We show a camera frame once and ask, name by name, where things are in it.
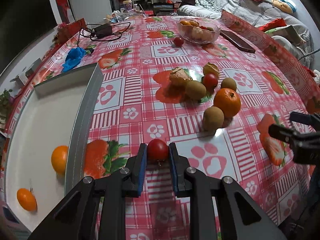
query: blanket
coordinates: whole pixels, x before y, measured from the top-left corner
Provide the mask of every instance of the blanket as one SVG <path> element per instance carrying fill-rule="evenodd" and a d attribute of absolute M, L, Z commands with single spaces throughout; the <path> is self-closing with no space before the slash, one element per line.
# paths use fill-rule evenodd
<path fill-rule="evenodd" d="M 245 20 L 255 27 L 265 25 L 277 18 L 283 18 L 287 25 L 292 25 L 305 44 L 300 45 L 300 57 L 313 51 L 313 42 L 308 28 L 298 19 L 274 7 L 267 1 L 255 2 L 253 0 L 196 0 L 196 6 L 206 8 L 210 11 L 226 10 L 229 13 Z M 312 56 L 305 57 L 300 62 L 310 67 Z"/>

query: television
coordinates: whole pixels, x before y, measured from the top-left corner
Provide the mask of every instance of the television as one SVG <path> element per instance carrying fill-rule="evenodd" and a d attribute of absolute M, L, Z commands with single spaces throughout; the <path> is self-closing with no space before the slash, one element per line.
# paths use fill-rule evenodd
<path fill-rule="evenodd" d="M 20 52 L 55 26 L 49 0 L 14 0 L 0 19 L 0 74 Z"/>

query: door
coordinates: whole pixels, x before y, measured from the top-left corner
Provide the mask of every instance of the door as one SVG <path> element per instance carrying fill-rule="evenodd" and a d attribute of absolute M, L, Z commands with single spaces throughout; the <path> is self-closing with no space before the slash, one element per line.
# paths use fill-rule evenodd
<path fill-rule="evenodd" d="M 70 0 L 70 3 L 76 20 L 84 18 L 89 24 L 102 22 L 112 13 L 110 0 Z"/>

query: stuffed toy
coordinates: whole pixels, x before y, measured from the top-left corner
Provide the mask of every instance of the stuffed toy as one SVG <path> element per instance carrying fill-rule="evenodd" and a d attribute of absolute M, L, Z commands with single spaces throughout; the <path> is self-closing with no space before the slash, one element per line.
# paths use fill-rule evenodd
<path fill-rule="evenodd" d="M 296 11 L 296 5 L 291 0 L 272 0 L 272 4 L 289 14 L 292 14 Z"/>

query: blue gripper pad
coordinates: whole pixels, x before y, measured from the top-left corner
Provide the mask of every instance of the blue gripper pad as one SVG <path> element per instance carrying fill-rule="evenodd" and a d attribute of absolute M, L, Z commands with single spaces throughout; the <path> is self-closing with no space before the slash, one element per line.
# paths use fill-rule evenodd
<path fill-rule="evenodd" d="M 178 192 L 178 177 L 177 177 L 177 170 L 176 170 L 175 162 L 173 159 L 171 147 L 172 146 L 169 144 L 169 164 L 170 164 L 170 172 L 171 172 L 171 180 L 172 180 L 172 190 L 176 195 Z"/>
<path fill-rule="evenodd" d="M 144 183 L 144 176 L 146 174 L 146 166 L 147 166 L 147 146 L 144 148 L 142 160 L 141 160 L 141 166 L 139 170 L 139 176 L 138 176 L 138 196 L 141 196 L 141 192 L 143 189 L 143 183 Z"/>

